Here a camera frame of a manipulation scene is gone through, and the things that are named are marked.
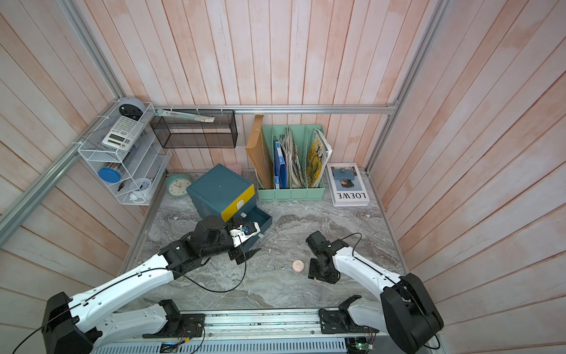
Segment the teal drawer cabinet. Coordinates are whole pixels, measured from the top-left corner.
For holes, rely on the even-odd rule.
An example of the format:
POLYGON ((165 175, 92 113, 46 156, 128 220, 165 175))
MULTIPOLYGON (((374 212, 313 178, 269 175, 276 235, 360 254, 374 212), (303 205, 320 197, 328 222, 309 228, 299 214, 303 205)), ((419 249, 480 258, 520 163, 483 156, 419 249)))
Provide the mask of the teal drawer cabinet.
MULTIPOLYGON (((201 218, 221 217, 222 211, 251 184, 253 183, 225 166, 216 165, 197 181, 191 183, 187 192, 201 218)), ((255 197, 235 215, 246 214, 255 206, 256 193, 255 197)))

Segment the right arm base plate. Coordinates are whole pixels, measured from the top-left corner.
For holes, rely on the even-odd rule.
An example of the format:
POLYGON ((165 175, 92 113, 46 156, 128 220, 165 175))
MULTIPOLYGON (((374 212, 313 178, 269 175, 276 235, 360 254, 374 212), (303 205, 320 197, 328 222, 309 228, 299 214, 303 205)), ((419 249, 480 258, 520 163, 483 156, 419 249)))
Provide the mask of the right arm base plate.
POLYGON ((365 333, 373 330, 371 327, 355 324, 347 311, 322 308, 318 311, 318 317, 323 334, 365 333))

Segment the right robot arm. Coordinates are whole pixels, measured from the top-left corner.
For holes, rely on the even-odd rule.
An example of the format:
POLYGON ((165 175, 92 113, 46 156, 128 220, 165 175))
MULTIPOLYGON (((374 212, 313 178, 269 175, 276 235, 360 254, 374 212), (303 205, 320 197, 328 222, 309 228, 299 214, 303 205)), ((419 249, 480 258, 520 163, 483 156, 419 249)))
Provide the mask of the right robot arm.
POLYGON ((399 275, 361 256, 344 238, 327 240, 320 232, 306 239, 314 254, 308 277, 336 284, 343 275, 361 284, 377 300, 352 295, 334 311, 318 312, 324 334, 386 333, 404 353, 427 348, 445 326, 423 282, 415 274, 399 275))

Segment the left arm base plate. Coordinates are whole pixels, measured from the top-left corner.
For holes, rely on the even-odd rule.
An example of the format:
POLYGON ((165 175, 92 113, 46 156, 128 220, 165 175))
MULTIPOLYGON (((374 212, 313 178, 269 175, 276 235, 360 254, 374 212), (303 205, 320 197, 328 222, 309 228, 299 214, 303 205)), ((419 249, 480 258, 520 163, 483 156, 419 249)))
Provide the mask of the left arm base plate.
POLYGON ((205 314, 180 314, 167 317, 164 327, 157 333, 143 334, 144 339, 202 337, 205 314))

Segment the pink earphone case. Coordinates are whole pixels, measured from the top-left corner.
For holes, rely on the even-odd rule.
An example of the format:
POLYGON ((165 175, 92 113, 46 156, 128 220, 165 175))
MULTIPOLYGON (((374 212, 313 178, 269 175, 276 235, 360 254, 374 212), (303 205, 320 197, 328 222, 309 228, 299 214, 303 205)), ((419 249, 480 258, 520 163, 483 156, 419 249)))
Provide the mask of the pink earphone case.
POLYGON ((305 263, 302 260, 295 260, 292 262, 292 269, 296 273, 302 273, 305 269, 305 263))

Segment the yellow drawer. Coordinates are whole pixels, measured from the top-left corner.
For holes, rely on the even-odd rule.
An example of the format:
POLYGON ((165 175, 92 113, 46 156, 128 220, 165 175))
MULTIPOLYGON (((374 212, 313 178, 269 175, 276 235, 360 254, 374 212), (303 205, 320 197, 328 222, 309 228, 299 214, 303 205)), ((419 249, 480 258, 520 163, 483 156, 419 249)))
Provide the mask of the yellow drawer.
POLYGON ((251 184, 244 192, 242 192, 236 199, 234 199, 221 213, 221 217, 224 221, 228 221, 232 218, 238 211, 243 209, 243 207, 255 197, 255 188, 251 184))

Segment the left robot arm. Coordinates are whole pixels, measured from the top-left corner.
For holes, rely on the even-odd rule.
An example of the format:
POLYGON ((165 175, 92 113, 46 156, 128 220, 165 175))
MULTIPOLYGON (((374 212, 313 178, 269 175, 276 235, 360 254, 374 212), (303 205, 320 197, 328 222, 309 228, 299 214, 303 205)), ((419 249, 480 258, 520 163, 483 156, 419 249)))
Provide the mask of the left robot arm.
POLYGON ((256 252, 254 245, 268 224, 250 216, 224 221, 208 216, 195 229, 169 243, 141 265, 89 291, 52 296, 41 334, 48 353, 90 353, 134 336, 176 337, 189 333, 171 299, 137 311, 119 309, 159 286, 187 277, 210 258, 227 254, 238 264, 256 252))

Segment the teal bottom drawer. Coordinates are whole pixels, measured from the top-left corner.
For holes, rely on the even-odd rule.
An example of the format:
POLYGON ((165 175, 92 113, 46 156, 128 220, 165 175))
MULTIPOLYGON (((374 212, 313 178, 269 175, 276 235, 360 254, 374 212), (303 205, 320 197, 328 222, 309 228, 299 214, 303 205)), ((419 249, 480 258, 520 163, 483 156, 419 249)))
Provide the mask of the teal bottom drawer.
POLYGON ((244 231, 245 237, 242 238, 242 248, 244 252, 248 252, 255 247, 255 244, 268 231, 273 220, 268 213, 260 209, 258 206, 255 206, 246 213, 243 221, 244 227, 246 227, 247 230, 244 231))

